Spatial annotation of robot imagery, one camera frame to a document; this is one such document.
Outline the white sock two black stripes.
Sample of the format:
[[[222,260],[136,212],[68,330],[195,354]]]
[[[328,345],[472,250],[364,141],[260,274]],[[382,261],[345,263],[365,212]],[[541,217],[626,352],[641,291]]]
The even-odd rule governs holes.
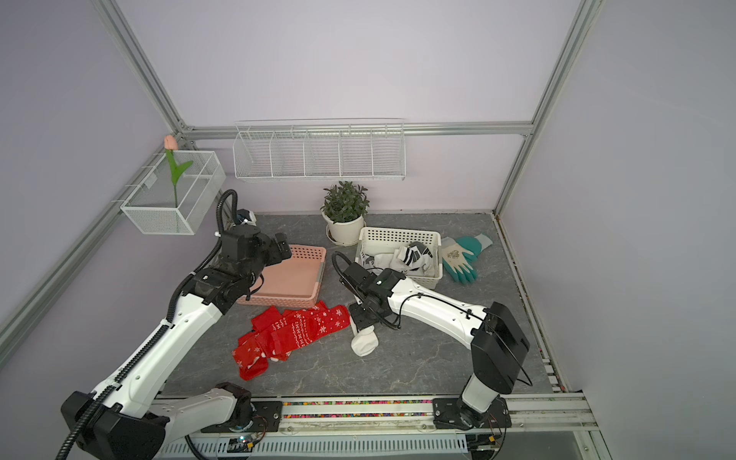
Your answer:
[[[374,325],[360,329],[356,322],[351,320],[351,330],[354,334],[351,348],[359,358],[371,355],[379,347],[380,343]]]

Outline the white sport sock grey toe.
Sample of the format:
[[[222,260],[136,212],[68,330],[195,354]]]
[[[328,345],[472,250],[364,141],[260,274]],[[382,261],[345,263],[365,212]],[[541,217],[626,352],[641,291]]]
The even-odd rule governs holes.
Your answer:
[[[394,251],[391,268],[418,276],[430,277],[435,274],[433,254],[420,241],[397,248]]]

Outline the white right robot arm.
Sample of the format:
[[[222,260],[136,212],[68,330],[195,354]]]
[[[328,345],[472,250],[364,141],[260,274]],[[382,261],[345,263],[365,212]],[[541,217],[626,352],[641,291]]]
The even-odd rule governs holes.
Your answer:
[[[356,355],[367,356],[378,347],[377,325],[398,331],[408,317],[454,338],[470,351],[473,373],[459,397],[462,415],[471,419],[486,415],[498,397],[512,393],[520,376],[526,385],[532,384],[523,368],[530,341],[505,305],[461,302],[397,270],[371,271],[341,252],[333,253],[332,264],[341,285],[356,299],[348,307]]]

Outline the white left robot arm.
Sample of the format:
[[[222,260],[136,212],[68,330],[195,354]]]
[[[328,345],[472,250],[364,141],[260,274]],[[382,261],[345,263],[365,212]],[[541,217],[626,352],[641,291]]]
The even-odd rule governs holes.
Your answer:
[[[157,328],[110,376],[89,392],[72,393],[61,406],[69,433],[57,452],[79,448],[98,459],[151,459],[165,445],[189,440],[205,427],[249,429],[256,417],[251,394],[224,383],[171,408],[154,401],[193,346],[241,298],[262,289],[263,271],[291,258],[283,233],[262,232],[230,189],[217,201],[218,239],[176,287]]]

